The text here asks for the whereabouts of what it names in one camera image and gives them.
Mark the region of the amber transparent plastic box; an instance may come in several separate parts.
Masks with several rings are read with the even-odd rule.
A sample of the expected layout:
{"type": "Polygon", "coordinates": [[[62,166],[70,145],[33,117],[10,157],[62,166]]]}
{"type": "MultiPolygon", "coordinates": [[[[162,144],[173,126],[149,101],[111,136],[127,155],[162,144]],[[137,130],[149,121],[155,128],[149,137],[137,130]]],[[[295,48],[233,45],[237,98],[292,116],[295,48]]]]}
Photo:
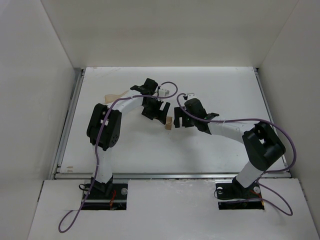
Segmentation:
{"type": "Polygon", "coordinates": [[[120,99],[120,100],[127,100],[127,99],[131,99],[131,97],[128,95],[128,90],[121,93],[121,94],[106,94],[104,96],[104,104],[108,105],[110,103],[115,102],[116,100],[120,99]]]}

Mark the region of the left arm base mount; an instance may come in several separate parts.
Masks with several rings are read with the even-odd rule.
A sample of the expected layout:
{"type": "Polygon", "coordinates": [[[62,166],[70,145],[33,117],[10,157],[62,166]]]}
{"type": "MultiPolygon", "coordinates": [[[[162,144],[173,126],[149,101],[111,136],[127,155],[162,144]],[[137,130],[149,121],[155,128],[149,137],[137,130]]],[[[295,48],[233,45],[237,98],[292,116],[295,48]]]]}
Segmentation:
{"type": "Polygon", "coordinates": [[[127,197],[127,182],[113,182],[106,192],[93,187],[81,210],[124,211],[127,209],[127,197]]]}

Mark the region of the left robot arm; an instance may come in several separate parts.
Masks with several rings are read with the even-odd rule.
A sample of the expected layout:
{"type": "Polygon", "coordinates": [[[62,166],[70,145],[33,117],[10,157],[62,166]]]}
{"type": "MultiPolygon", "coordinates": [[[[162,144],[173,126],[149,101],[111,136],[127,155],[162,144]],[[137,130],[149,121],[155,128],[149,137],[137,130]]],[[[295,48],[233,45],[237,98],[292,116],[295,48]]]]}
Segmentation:
{"type": "Polygon", "coordinates": [[[170,103],[164,103],[163,100],[176,93],[170,94],[161,84],[147,78],[143,85],[134,85],[120,95],[108,95],[107,103],[95,105],[86,130],[96,158],[96,167],[90,180],[91,193],[107,197],[113,190],[111,152],[120,138],[125,115],[143,107],[143,116],[165,124],[170,103]]]}

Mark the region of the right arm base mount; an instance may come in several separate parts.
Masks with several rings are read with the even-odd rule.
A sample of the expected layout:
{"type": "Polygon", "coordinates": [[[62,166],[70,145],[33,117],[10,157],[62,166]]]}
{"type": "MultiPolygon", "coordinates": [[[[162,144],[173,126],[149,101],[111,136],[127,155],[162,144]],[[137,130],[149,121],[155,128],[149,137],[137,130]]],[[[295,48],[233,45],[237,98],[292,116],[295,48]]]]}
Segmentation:
{"type": "Polygon", "coordinates": [[[218,199],[219,210],[265,209],[261,200],[261,189],[256,182],[243,187],[234,177],[230,182],[217,182],[214,193],[218,199]]]}

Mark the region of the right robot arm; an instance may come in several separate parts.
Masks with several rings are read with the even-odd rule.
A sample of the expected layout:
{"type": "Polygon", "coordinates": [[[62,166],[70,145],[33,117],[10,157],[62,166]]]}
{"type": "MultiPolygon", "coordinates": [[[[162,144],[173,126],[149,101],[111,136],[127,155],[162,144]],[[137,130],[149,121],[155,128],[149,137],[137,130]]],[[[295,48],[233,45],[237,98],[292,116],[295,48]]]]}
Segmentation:
{"type": "Polygon", "coordinates": [[[216,184],[217,197],[220,200],[252,198],[258,187],[256,180],[286,152],[273,128],[265,121],[228,122],[217,113],[208,113],[196,97],[188,95],[184,100],[184,105],[174,108],[175,128],[196,127],[200,132],[237,141],[244,145],[247,153],[248,162],[232,182],[216,184]]]}

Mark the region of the brown wooden rectangular block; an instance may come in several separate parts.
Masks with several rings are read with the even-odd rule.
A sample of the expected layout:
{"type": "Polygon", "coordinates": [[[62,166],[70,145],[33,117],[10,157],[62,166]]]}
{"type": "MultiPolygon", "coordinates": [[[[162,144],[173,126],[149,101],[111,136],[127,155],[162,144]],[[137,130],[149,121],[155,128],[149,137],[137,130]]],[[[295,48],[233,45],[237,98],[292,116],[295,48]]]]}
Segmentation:
{"type": "Polygon", "coordinates": [[[172,124],[165,124],[164,127],[165,127],[166,130],[170,131],[172,129],[172,124]]]}

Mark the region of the light wooden cube block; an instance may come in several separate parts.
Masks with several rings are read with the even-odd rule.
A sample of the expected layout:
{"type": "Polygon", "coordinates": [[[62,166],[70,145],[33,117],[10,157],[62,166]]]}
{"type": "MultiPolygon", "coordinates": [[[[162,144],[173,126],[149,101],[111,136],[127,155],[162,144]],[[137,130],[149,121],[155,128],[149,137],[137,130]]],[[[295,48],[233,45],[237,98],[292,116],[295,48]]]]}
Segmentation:
{"type": "Polygon", "coordinates": [[[172,121],[173,121],[173,118],[171,116],[167,116],[165,124],[166,125],[172,125],[172,121]]]}

